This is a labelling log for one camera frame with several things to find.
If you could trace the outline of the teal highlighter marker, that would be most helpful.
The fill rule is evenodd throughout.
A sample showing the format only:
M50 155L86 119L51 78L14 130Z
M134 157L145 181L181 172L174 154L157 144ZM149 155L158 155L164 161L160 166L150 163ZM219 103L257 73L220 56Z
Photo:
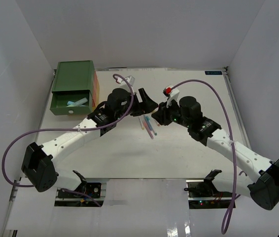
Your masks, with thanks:
M73 102L73 101L68 101L67 102L67 106L68 107L79 107L79 106L84 106L84 104L88 102L88 99L87 98L82 98L76 102Z

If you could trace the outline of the green top drawer box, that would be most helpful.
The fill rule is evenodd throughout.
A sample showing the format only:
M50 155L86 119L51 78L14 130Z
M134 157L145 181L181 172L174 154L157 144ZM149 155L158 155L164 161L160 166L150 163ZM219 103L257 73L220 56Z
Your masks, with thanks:
M68 107L68 101L77 101L76 91L83 85L89 73L95 71L92 60L59 62L52 86L50 111L56 116L78 115L78 107Z

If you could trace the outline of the light blue highlighter marker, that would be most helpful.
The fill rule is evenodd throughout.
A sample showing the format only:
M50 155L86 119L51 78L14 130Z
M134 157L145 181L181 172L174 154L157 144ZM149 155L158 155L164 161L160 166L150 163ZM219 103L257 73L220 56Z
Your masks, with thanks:
M80 102L73 102L73 101L68 101L67 102L67 106L68 107L77 107L77 106L80 106Z

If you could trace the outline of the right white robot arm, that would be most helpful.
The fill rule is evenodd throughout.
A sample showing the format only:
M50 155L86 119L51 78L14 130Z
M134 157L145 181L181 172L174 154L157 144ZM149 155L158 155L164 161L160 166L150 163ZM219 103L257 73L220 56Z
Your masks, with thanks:
M234 185L222 175L221 170L214 170L204 178L204 190L210 197L221 191L236 193L252 200L265 210L272 210L279 203L279 159L273 161L252 151L231 136L215 121L203 116L201 105L192 96L185 96L178 102L167 101L159 104L152 117L161 125L172 122L185 128L197 142L220 153L236 167L245 172Z

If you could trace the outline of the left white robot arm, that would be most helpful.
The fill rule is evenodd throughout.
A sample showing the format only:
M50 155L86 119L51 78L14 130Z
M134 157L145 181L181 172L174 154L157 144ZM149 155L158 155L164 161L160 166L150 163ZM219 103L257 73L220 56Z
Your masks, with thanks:
M38 192L52 187L65 188L75 197L86 191L86 180L75 170L61 170L60 163L86 143L98 139L116 127L115 121L123 115L133 117L149 114L158 104L143 88L139 89L141 100L122 88L114 89L73 131L41 145L33 142L27 146L22 171Z

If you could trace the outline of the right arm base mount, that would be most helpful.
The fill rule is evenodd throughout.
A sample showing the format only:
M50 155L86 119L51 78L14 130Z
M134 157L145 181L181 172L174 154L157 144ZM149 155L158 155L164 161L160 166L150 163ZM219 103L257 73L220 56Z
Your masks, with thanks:
M204 179L186 180L189 209L225 209L231 203L231 192L219 192L212 181L222 171L212 170Z

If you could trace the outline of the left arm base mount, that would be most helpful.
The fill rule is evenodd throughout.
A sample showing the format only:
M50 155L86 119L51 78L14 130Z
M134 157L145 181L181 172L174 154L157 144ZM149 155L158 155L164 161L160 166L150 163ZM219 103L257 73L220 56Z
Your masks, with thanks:
M56 195L55 206L62 207L102 207L102 183L88 182L79 172L73 171L81 183L74 191L59 189Z

